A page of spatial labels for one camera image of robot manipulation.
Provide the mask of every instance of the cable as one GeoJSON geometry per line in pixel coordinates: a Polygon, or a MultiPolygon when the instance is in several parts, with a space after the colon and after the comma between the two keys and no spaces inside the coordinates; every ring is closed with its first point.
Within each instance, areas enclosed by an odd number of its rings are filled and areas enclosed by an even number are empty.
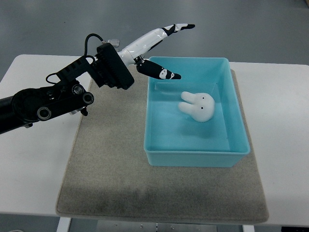
{"type": "Polygon", "coordinates": [[[54,84],[56,84],[55,82],[51,82],[51,81],[48,80],[48,78],[49,78],[50,76],[52,76],[52,75],[56,75],[56,73],[49,74],[49,75],[46,77],[45,80],[47,81],[47,83],[50,83],[50,84],[53,84],[53,85],[54,85],[54,84]]]}
{"type": "MultiPolygon", "coordinates": [[[[92,58],[93,62],[95,62],[96,59],[95,59],[93,56],[87,55],[87,52],[88,52],[88,40],[89,40],[91,37],[93,37],[93,36],[94,36],[94,37],[97,37],[99,40],[101,40],[101,42],[103,42],[104,40],[102,39],[101,36],[99,36],[99,35],[97,35],[97,34],[95,34],[95,33],[91,33],[91,34],[87,35],[87,37],[86,37],[86,39],[85,39],[85,51],[84,51],[84,56],[85,56],[86,58],[92,58]]],[[[45,80],[47,81],[47,83],[50,83],[50,84],[52,84],[52,85],[55,85],[55,84],[56,84],[55,82],[51,82],[51,81],[48,80],[48,78],[49,78],[50,76],[52,76],[52,75],[56,75],[56,73],[49,74],[49,75],[46,77],[45,80]]]]}
{"type": "Polygon", "coordinates": [[[85,39],[85,52],[84,52],[84,56],[87,56],[87,52],[88,52],[88,40],[91,38],[91,37],[97,37],[99,40],[101,40],[101,42],[103,42],[104,40],[102,39],[101,36],[95,34],[95,33],[91,33],[89,35],[87,35],[86,39],[85,39]]]}
{"type": "Polygon", "coordinates": [[[86,57],[86,58],[92,58],[93,62],[96,61],[96,59],[95,59],[93,56],[91,56],[91,55],[87,55],[87,56],[85,56],[85,57],[86,57]]]}

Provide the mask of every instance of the screw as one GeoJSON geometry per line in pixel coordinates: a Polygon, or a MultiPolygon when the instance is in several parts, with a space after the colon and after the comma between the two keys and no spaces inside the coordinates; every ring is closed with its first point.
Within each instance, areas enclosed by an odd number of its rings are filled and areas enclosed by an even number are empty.
{"type": "Polygon", "coordinates": [[[76,86],[73,87],[73,92],[75,94],[81,94],[83,92],[83,89],[82,89],[82,87],[76,85],[76,86]]]}

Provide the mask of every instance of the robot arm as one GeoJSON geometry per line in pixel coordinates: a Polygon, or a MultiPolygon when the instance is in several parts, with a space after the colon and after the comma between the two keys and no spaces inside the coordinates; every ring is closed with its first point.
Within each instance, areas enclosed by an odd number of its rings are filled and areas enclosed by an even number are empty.
{"type": "Polygon", "coordinates": [[[51,75],[57,75],[58,83],[38,89],[23,89],[15,95],[0,100],[0,134],[19,127],[29,128],[38,121],[47,121],[65,113],[81,111],[84,116],[88,112],[86,107],[94,102],[94,96],[87,92],[76,80],[87,72],[98,87],[108,85],[128,89],[134,78],[127,69],[127,65],[136,64],[137,70],[150,77],[159,79],[180,79],[158,64],[143,60],[141,55],[158,45],[170,34],[183,29],[193,28],[193,24],[174,24],[165,28],[155,29],[143,35],[121,52],[117,53],[110,43],[104,43],[97,48],[96,59],[87,55],[87,39],[85,54],[62,70],[51,75]]]}
{"type": "Polygon", "coordinates": [[[123,63],[127,65],[136,64],[138,72],[156,79],[180,79],[180,75],[164,69],[158,64],[144,60],[141,56],[153,49],[164,38],[183,29],[192,29],[194,24],[173,24],[164,28],[154,29],[126,46],[118,52],[123,63]]]}

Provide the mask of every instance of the gray floor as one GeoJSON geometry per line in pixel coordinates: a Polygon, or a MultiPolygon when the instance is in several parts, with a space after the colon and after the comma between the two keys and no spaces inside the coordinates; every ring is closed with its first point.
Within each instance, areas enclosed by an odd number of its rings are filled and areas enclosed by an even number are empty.
{"type": "MultiPolygon", "coordinates": [[[[196,28],[165,39],[146,58],[226,57],[309,65],[309,8],[304,0],[2,0],[0,80],[20,54],[81,56],[84,39],[92,32],[105,40],[119,39],[122,49],[148,31],[174,23],[194,23],[196,28]]],[[[98,45],[91,39],[88,53],[95,55],[98,45]]],[[[47,231],[37,219],[0,215],[0,232],[27,221],[37,230],[25,232],[47,231]]],[[[88,225],[73,220],[72,226],[78,222],[88,225]]],[[[57,218],[42,218],[42,223],[55,231],[49,223],[56,225],[57,218]]],[[[91,231],[85,226],[76,227],[91,231]]]]}

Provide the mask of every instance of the bunny ear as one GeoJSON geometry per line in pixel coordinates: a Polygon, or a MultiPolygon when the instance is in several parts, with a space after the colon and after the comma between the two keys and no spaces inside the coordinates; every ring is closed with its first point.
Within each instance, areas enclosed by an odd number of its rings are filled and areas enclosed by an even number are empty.
{"type": "Polygon", "coordinates": [[[182,92],[181,98],[185,100],[186,102],[193,104],[195,102],[196,96],[193,93],[189,93],[185,91],[185,92],[182,92]]]}
{"type": "Polygon", "coordinates": [[[193,105],[186,102],[181,102],[178,104],[178,108],[180,109],[180,111],[190,115],[193,110],[193,105]]]}

